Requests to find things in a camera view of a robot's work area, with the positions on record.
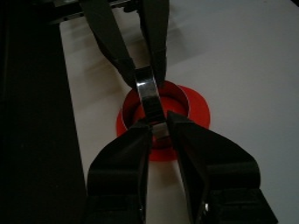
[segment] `shiny metal band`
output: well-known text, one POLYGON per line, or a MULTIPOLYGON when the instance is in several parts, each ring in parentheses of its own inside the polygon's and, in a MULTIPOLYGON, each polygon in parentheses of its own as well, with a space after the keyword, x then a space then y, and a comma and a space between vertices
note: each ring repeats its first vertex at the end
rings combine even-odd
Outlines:
POLYGON ((150 66, 136 70, 136 90, 144 108, 146 119, 154 125, 154 135, 158 138, 168 135, 164 110, 155 84, 152 68, 150 66))

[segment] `white background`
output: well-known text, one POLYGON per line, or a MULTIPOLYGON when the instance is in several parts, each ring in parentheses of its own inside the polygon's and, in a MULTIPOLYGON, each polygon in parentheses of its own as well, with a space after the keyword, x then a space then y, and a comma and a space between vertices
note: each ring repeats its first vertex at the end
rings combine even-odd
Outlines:
MULTIPOLYGON (((113 12, 135 63, 146 65, 136 13, 113 12)), ((87 175, 116 137, 128 87, 85 18, 64 22, 60 32, 87 175)), ((279 223, 298 223, 299 8, 287 0, 171 0, 167 47, 167 80, 204 96, 210 129, 254 156, 279 223)), ((147 224, 190 223, 175 162, 150 164, 147 200, 147 224)))

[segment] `metal ring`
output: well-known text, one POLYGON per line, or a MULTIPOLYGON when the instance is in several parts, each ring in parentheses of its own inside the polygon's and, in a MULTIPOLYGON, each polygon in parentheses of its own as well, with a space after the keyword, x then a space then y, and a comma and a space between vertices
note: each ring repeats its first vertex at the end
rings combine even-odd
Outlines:
POLYGON ((168 129, 164 110, 155 84, 152 68, 150 66, 136 70, 135 81, 146 119, 148 123, 154 125, 154 135, 156 138, 167 137, 168 129))

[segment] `black frame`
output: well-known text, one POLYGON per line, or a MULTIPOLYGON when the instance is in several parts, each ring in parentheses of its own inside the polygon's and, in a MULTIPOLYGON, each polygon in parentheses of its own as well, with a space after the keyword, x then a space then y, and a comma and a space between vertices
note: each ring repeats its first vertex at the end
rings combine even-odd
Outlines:
POLYGON ((0 222, 80 223, 87 198, 59 25, 1 1, 0 222))

